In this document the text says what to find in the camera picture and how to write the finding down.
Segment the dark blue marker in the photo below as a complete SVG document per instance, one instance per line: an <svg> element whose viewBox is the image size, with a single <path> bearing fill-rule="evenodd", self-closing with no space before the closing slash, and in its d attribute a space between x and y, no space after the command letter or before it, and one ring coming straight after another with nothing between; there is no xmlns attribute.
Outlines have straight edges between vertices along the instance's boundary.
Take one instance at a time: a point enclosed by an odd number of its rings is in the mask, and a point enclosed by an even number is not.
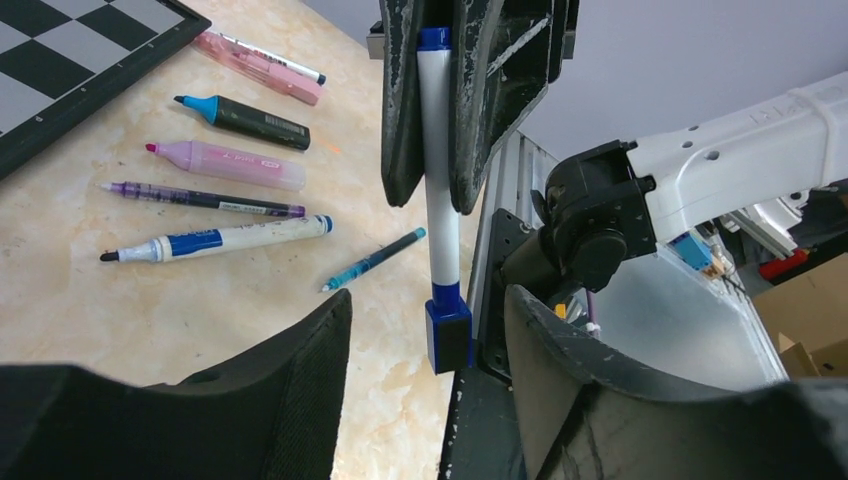
<svg viewBox="0 0 848 480"><path fill-rule="evenodd" d="M229 41L229 42L231 42L231 43L233 43L237 46L240 46L240 47L243 47L247 50L255 52L256 54L265 58L266 60L269 60L271 62L275 62L277 64L283 65L283 66L297 72L300 75L306 76L306 77L314 80L318 85L323 86L327 81L327 77L324 74L320 73L319 71L314 70L314 69L307 67L305 65L302 65L300 63L297 63L293 60L287 59L287 58L285 58L285 57L283 57L279 54L270 52L266 49L263 49L261 47L255 46L255 45L247 43L247 42L244 42L242 40L239 40L235 37L232 37L232 36L224 34L224 33L218 32L217 35L222 37L224 40L227 40L227 41Z"/></svg>

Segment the dark thin pen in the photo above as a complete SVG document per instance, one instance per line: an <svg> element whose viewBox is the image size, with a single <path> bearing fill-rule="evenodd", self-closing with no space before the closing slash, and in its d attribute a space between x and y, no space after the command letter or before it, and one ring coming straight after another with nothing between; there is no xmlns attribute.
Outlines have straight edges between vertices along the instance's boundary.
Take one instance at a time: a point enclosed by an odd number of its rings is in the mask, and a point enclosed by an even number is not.
<svg viewBox="0 0 848 480"><path fill-rule="evenodd" d="M138 182L109 182L101 184L100 187L123 198L135 200L278 217L281 219L302 218L306 216L306 208L302 205L275 203L210 192Z"/></svg>

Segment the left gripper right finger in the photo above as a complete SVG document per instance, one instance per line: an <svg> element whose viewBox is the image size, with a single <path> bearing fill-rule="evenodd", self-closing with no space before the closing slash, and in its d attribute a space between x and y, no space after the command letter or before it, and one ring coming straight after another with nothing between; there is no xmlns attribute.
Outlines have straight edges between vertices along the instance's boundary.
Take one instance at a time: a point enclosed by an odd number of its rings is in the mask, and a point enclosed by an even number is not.
<svg viewBox="0 0 848 480"><path fill-rule="evenodd" d="M518 285L504 323L531 479L843 479L847 383L735 393L649 367Z"/></svg>

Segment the blue thin pen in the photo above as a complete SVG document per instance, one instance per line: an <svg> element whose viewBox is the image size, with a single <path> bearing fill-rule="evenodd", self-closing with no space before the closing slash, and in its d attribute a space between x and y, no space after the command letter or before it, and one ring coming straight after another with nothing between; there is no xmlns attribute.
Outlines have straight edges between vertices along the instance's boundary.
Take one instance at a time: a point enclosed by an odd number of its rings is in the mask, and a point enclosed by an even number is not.
<svg viewBox="0 0 848 480"><path fill-rule="evenodd" d="M330 277L322 286L321 292L335 291L347 285L351 281L361 277L365 273L382 264L397 253L408 248L418 240L424 238L427 232L423 227L419 227L412 232L407 233L398 240L388 244L380 250L371 253L370 255L354 262L346 267L340 273Z"/></svg>

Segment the white marker blue tip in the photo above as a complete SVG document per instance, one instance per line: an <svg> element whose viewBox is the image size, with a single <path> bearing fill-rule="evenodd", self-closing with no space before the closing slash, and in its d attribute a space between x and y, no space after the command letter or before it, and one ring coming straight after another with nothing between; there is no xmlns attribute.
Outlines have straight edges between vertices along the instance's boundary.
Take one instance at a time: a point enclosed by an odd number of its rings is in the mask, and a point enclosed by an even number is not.
<svg viewBox="0 0 848 480"><path fill-rule="evenodd" d="M422 29L416 56L432 292L425 303L427 345L439 375L470 365L473 356L472 315L460 292L459 213L449 185L450 29Z"/></svg>

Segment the lilac highlighter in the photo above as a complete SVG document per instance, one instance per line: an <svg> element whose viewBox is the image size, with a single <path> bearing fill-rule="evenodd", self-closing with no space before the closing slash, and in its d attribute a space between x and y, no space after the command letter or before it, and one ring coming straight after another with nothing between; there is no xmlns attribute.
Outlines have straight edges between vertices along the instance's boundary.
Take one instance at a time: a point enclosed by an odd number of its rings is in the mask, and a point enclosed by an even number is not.
<svg viewBox="0 0 848 480"><path fill-rule="evenodd" d="M295 192L306 185L299 164L229 147L192 140L146 143L145 149L194 174Z"/></svg>

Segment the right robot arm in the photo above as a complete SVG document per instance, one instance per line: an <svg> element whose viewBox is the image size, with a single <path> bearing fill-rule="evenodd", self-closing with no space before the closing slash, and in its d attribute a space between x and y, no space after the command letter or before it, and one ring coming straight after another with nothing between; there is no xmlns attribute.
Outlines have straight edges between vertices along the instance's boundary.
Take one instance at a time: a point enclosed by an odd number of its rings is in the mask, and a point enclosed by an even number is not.
<svg viewBox="0 0 848 480"><path fill-rule="evenodd" d="M384 1L382 181L401 207L426 187L432 301L461 303L458 218L493 155L572 58L576 1ZM847 176L839 73L693 127L564 162L537 196L556 277L598 291L619 264L696 225Z"/></svg>

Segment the blue black highlighter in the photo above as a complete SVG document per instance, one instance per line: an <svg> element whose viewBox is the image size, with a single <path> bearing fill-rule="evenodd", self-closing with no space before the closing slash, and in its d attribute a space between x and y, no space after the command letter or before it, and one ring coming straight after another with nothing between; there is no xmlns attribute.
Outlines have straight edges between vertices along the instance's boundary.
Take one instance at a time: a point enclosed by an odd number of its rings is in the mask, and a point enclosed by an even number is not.
<svg viewBox="0 0 848 480"><path fill-rule="evenodd" d="M306 151L311 145L308 127L224 96L178 95L173 100L196 111L217 128L299 151Z"/></svg>

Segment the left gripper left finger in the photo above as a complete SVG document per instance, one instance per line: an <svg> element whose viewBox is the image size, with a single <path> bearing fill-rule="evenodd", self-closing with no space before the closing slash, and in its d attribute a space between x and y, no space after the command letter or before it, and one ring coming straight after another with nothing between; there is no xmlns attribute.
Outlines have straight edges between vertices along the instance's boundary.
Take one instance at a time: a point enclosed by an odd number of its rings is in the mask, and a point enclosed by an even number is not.
<svg viewBox="0 0 848 480"><path fill-rule="evenodd" d="M1 370L5 479L327 479L352 326L340 290L290 328L175 385L73 365Z"/></svg>

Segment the blue capped white marker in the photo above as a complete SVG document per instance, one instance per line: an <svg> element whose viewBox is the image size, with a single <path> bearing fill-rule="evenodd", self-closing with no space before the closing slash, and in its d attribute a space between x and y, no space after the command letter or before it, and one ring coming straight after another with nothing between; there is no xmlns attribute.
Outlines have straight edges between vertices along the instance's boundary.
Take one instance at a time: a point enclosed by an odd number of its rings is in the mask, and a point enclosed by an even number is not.
<svg viewBox="0 0 848 480"><path fill-rule="evenodd" d="M160 236L139 246L105 252L100 256L100 260L165 263L317 238L331 233L333 228L334 221L330 216L310 215L261 224Z"/></svg>

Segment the pink highlighter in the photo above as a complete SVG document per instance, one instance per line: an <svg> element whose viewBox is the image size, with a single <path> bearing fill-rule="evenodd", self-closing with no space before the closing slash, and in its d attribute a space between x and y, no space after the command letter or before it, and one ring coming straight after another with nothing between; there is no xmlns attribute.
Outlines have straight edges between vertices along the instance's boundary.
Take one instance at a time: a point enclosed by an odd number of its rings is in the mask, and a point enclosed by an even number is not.
<svg viewBox="0 0 848 480"><path fill-rule="evenodd" d="M193 46L221 65L239 72L265 87L315 106L323 94L319 82L262 49L221 33L206 31Z"/></svg>

